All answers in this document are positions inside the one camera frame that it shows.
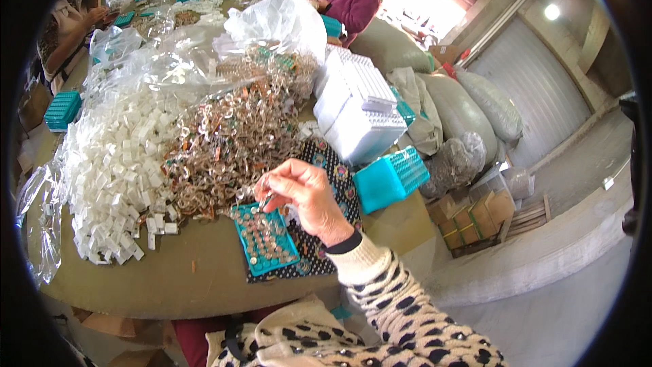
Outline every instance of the table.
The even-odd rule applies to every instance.
[[[78,63],[63,90],[84,80],[87,65],[87,58]],[[312,105],[306,106],[300,118],[310,118],[311,112]],[[35,166],[52,159],[59,139],[59,134],[45,133]],[[28,211],[28,230],[38,229],[38,205],[35,202]],[[51,284],[42,284],[40,289],[54,299],[92,312],[141,319],[192,319],[263,308],[338,284],[336,275],[247,283],[247,264],[235,225],[224,217],[215,222],[191,220],[179,235],[158,239],[156,251],[148,250],[147,238],[141,237],[136,240],[145,252],[141,261],[131,258],[122,266],[97,266],[79,258],[72,241],[71,219],[64,207],[61,267]],[[435,232],[419,192],[363,216],[363,225],[371,240],[399,255],[432,238]],[[30,253],[40,247],[37,233],[33,234],[28,238]]]

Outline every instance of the tangled metal chain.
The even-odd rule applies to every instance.
[[[311,56],[274,55],[265,46],[218,65],[216,72],[231,82],[249,82],[212,95],[177,120],[178,142],[161,169],[183,216],[232,216],[231,206],[253,197],[264,173],[298,153],[294,103],[315,69]]]

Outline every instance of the ceiling light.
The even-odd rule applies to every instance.
[[[548,7],[543,11],[543,13],[550,20],[555,20],[559,17],[559,8],[555,4],[549,4]]]

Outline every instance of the woman's right hand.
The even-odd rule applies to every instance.
[[[301,227],[326,247],[339,244],[354,233],[332,195],[326,171],[303,160],[288,159],[265,173],[254,191],[258,201],[270,191],[276,194],[265,206],[265,212],[293,203]]]
[[[84,25],[86,30],[91,29],[98,22],[102,21],[104,17],[109,13],[109,9],[104,6],[94,7],[90,9],[86,16],[84,17]]]

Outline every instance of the maroon jacket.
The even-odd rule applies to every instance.
[[[347,39],[342,43],[344,47],[348,47],[358,33],[367,28],[380,8],[380,0],[328,1],[330,6],[324,14],[341,22],[348,33]]]

